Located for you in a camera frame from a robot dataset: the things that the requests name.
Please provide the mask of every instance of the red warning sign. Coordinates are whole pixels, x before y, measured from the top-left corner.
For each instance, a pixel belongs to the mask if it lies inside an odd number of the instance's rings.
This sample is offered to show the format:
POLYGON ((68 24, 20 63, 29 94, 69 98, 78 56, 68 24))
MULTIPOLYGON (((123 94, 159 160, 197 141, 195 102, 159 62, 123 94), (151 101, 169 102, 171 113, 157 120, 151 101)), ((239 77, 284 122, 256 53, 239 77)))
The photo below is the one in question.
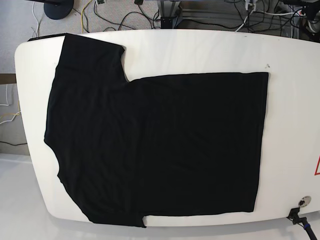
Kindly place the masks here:
POLYGON ((319 164, 320 164, 320 156, 319 156, 318 164, 316 165, 316 169, 315 169, 314 175, 320 175, 319 164))

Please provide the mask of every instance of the black stand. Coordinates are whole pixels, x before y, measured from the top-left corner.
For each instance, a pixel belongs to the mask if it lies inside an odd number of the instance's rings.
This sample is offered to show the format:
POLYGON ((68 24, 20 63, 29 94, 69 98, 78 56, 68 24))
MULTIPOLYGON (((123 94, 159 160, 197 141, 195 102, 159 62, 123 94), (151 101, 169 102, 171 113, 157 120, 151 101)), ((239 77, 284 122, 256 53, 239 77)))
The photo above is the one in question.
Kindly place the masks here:
POLYGON ((53 20, 64 19, 74 7, 74 0, 27 0, 44 3, 44 13, 53 20))
POLYGON ((307 221, 307 218, 306 217, 299 217, 299 215, 298 215, 299 211, 300 211, 300 207, 292 208, 290 210, 289 216, 287 218, 292 220, 293 225, 302 223, 303 229, 306 231, 309 238, 311 240, 317 240, 317 237, 314 234, 314 232, 312 231, 311 226, 307 221))

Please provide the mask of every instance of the black fabric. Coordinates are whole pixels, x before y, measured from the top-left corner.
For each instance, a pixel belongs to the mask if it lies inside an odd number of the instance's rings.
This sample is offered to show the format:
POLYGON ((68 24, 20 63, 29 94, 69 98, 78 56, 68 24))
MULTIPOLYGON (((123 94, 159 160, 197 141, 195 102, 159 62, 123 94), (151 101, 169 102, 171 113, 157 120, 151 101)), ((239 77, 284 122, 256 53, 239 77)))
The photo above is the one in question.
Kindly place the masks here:
POLYGON ((94 223, 136 227, 147 215, 252 212, 269 74, 127 82, 123 53, 65 36, 44 141, 73 201, 94 223))

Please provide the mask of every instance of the yellow cable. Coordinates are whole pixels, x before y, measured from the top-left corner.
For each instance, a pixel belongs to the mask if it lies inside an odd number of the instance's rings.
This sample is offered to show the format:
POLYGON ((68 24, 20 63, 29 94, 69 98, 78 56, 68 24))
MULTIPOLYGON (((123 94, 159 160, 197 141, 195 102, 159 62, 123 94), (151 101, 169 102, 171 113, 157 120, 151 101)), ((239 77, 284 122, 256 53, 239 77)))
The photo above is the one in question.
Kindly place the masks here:
POLYGON ((8 115, 12 115, 12 116, 18 116, 20 115, 20 105, 19 105, 19 101, 18 101, 18 113, 5 113, 5 114, 2 114, 0 116, 0 119, 2 119, 4 116, 8 116, 8 115))
POLYGON ((84 13, 84 10, 86 9, 86 7, 88 7, 88 5, 92 2, 93 0, 88 1, 88 3, 82 8, 81 11, 81 33, 84 33, 84 23, 82 21, 82 14, 84 13))

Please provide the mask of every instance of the white table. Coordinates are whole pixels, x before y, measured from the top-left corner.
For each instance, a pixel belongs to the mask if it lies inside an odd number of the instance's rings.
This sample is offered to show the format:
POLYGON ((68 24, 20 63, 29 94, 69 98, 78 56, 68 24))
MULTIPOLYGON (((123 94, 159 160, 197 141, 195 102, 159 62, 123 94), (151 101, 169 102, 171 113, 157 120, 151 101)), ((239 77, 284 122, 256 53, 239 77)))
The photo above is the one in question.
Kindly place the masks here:
MULTIPOLYGON (((320 44, 208 30, 132 30, 85 36, 126 47, 123 64, 129 81, 167 74, 270 73, 254 212, 147 216, 146 226, 224 225, 283 218, 308 195, 312 201, 301 213, 320 210, 320 175, 315 175, 320 154, 320 44)), ((57 159, 43 141, 63 40, 22 43, 15 52, 16 80, 26 139, 47 210, 57 218, 88 221, 60 183, 57 159)))

